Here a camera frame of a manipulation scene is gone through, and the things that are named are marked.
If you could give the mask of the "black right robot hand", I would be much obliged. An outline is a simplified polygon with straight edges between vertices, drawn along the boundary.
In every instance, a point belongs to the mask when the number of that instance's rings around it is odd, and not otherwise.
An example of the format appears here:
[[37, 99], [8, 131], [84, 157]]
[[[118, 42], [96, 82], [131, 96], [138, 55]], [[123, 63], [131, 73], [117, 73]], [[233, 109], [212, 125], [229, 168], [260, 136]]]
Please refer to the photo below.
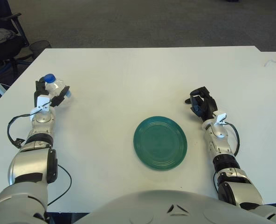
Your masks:
[[203, 86], [190, 93], [190, 98], [185, 100], [187, 105], [191, 105], [192, 112], [200, 117], [202, 121], [213, 118], [213, 112], [217, 111], [217, 104], [210, 96], [208, 89]]

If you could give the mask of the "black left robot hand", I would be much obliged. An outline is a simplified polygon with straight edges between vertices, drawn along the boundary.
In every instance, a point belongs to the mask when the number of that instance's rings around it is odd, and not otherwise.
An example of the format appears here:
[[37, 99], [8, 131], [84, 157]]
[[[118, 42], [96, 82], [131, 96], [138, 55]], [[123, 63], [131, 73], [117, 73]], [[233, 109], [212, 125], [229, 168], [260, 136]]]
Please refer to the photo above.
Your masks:
[[50, 95], [50, 106], [55, 107], [59, 106], [60, 103], [65, 99], [71, 96], [69, 90], [70, 86], [65, 85], [65, 83], [57, 79], [53, 83], [50, 83], [49, 90], [46, 86], [48, 83], [45, 82], [45, 79], [41, 77], [39, 81], [35, 82], [36, 91], [34, 92], [34, 105], [37, 106], [37, 98], [40, 95]]

